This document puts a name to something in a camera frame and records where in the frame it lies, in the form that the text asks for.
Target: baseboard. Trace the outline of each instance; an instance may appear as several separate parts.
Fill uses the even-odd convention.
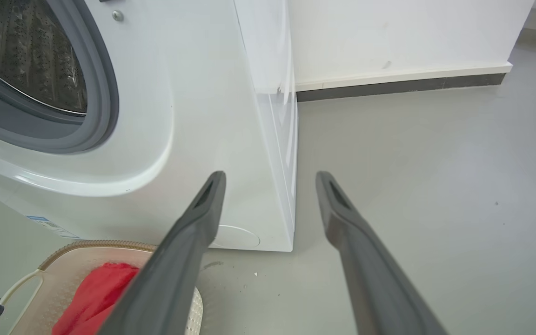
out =
[[[297,101],[304,102],[324,99],[364,97],[366,95],[431,91],[433,89],[456,87],[500,85],[504,80],[504,76],[506,76],[506,74],[479,74],[476,76],[406,80],[402,82],[314,89],[312,91],[298,92]]]
[[[359,85],[372,85],[377,83],[406,82],[409,80],[451,78],[463,76],[478,76],[481,74],[507,74],[512,69],[512,64],[506,62],[500,66],[470,67],[444,70],[428,70],[420,72],[406,72],[402,74],[377,74],[372,76],[359,76],[352,78],[328,79],[318,82],[298,82],[295,89],[298,93],[302,91],[313,91],[316,89],[326,89],[335,87],[353,87]]]

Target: floor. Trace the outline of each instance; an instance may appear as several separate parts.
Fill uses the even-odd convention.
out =
[[[500,87],[300,104],[295,249],[207,252],[202,333],[355,333],[327,170],[450,334],[536,334],[536,50],[510,61]],[[68,242],[0,203],[0,293]]]

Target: label sticker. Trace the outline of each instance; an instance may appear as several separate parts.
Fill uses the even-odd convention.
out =
[[[59,227],[58,225],[56,225],[55,223],[47,220],[47,218],[43,218],[42,216],[30,216],[30,215],[26,215],[26,218],[28,219],[31,219],[32,221],[36,222],[36,223],[39,223],[40,225],[42,225],[43,227],[49,229],[50,231],[53,231],[53,233],[56,233],[57,235],[61,236],[61,237],[66,237],[66,238],[77,238],[77,239],[80,239],[79,237],[75,236],[74,234],[66,231],[65,229],[63,229],[62,227]]]

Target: screw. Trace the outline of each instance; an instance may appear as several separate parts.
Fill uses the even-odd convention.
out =
[[[123,21],[123,13],[120,11],[113,11],[112,13],[113,19],[117,22]]]

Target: washing machine drum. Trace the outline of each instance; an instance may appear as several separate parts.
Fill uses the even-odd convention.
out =
[[[82,0],[0,1],[0,140],[75,153],[113,131],[119,96]]]

